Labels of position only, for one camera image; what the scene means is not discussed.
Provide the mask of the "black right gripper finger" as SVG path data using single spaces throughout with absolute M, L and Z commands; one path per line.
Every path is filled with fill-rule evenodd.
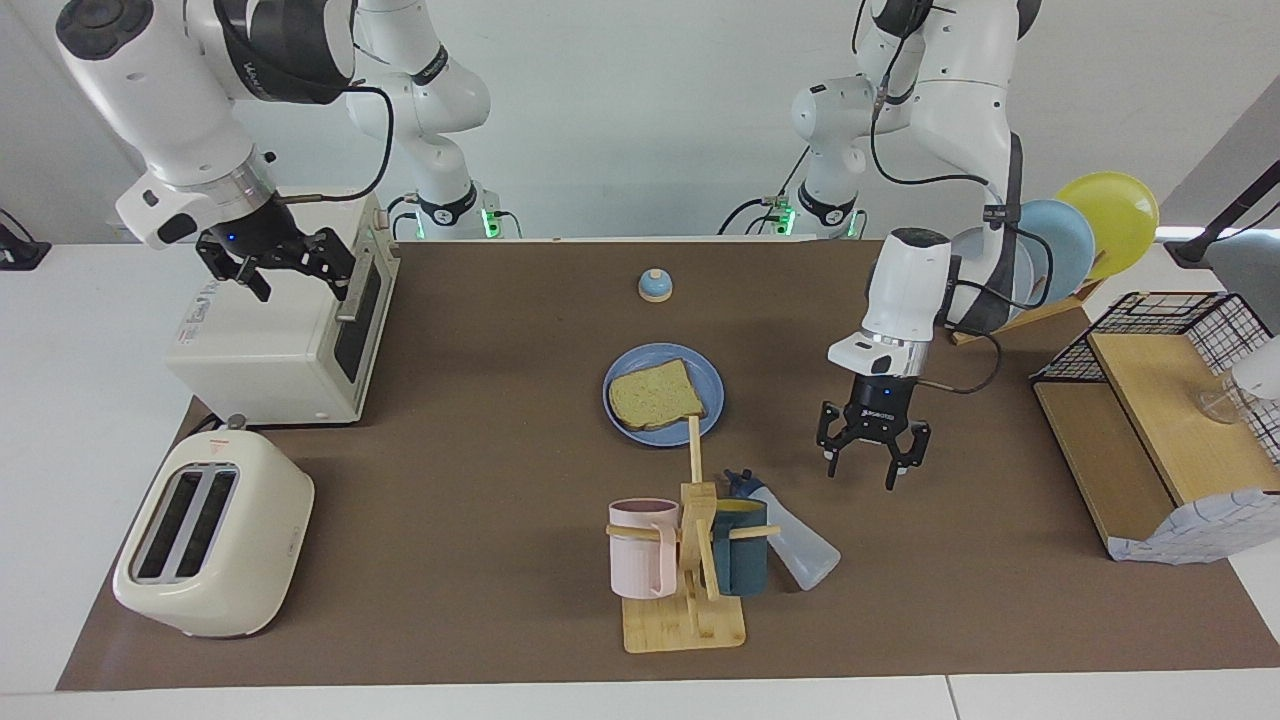
M 303 237 L 305 273 L 326 283 L 338 300 L 346 300 L 355 270 L 355 256 L 339 234 L 324 227 Z
M 271 287 L 260 274 L 255 258 L 238 263 L 219 242 L 197 242 L 196 252 L 215 281 L 234 281 L 260 302 L 269 301 Z

